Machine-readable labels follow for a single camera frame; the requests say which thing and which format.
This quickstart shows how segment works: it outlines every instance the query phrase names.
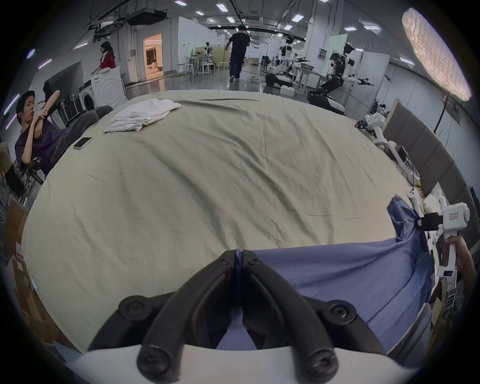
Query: black shirt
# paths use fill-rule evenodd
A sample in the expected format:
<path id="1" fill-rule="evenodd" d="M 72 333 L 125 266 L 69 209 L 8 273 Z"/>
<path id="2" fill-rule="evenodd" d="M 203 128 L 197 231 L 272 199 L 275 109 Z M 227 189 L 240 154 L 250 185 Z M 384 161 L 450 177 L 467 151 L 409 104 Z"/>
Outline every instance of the black shirt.
<path id="1" fill-rule="evenodd" d="M 247 45 L 250 43 L 250 38 L 247 33 L 237 32 L 229 39 L 233 43 L 232 55 L 245 56 Z"/>

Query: dark t-shirt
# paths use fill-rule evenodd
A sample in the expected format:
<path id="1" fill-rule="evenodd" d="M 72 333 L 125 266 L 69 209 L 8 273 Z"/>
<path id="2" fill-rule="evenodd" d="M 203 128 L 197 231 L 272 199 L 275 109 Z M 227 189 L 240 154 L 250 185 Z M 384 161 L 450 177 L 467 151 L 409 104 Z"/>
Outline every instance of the dark t-shirt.
<path id="1" fill-rule="evenodd" d="M 25 144 L 27 142 L 29 129 L 20 134 L 17 142 L 15 143 L 15 155 L 17 156 L 17 163 L 20 170 L 25 169 L 26 165 L 22 161 L 22 155 L 24 154 Z M 67 130 L 59 131 L 55 126 L 47 119 L 43 120 L 42 135 L 36 139 L 33 138 L 32 144 L 32 159 L 39 157 L 41 162 L 42 172 L 47 175 L 52 169 L 50 164 L 50 158 L 57 146 L 58 140 L 62 136 L 62 133 Z"/>
<path id="2" fill-rule="evenodd" d="M 250 38 L 247 33 L 237 32 L 229 39 L 232 42 L 232 55 L 245 56 L 247 51 L 247 44 L 250 43 Z"/>

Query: young man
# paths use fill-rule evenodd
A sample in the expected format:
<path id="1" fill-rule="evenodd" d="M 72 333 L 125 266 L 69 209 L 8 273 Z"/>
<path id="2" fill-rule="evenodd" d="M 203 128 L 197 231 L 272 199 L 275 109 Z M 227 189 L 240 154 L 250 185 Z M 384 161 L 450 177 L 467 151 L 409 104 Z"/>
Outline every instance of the young man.
<path id="1" fill-rule="evenodd" d="M 250 45 L 250 37 L 245 33 L 245 27 L 243 25 L 238 26 L 239 31 L 232 35 L 228 40 L 225 51 L 228 49 L 231 43 L 233 43 L 232 54 L 230 55 L 230 81 L 240 78 L 241 65 L 247 47 Z"/>
<path id="2" fill-rule="evenodd" d="M 58 130 L 46 119 L 48 111 L 60 96 L 55 91 L 44 108 L 35 116 L 35 92 L 25 92 L 17 102 L 17 119 L 22 126 L 20 137 L 15 143 L 15 153 L 20 170 L 35 157 L 40 158 L 40 168 L 47 175 L 70 145 L 77 141 L 88 127 L 111 112 L 110 106 L 98 107 L 80 116 L 64 130 Z"/>

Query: woman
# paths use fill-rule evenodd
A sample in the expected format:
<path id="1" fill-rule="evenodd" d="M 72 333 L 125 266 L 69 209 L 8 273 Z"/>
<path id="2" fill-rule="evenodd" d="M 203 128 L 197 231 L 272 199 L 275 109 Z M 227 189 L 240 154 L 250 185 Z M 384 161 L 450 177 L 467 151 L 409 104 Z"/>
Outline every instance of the woman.
<path id="1" fill-rule="evenodd" d="M 100 66 L 92 72 L 92 75 L 99 72 L 104 68 L 115 68 L 115 55 L 113 54 L 113 48 L 108 41 L 100 46 L 100 52 L 103 53 L 100 59 Z"/>

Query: white washing machine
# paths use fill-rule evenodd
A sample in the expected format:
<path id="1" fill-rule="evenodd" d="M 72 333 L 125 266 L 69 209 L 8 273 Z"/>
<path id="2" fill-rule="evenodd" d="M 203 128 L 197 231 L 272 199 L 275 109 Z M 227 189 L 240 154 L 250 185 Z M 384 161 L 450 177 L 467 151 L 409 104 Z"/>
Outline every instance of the white washing machine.
<path id="1" fill-rule="evenodd" d="M 120 77 L 120 67 L 104 68 L 78 88 L 82 107 L 92 110 L 103 105 L 113 109 L 127 101 Z"/>

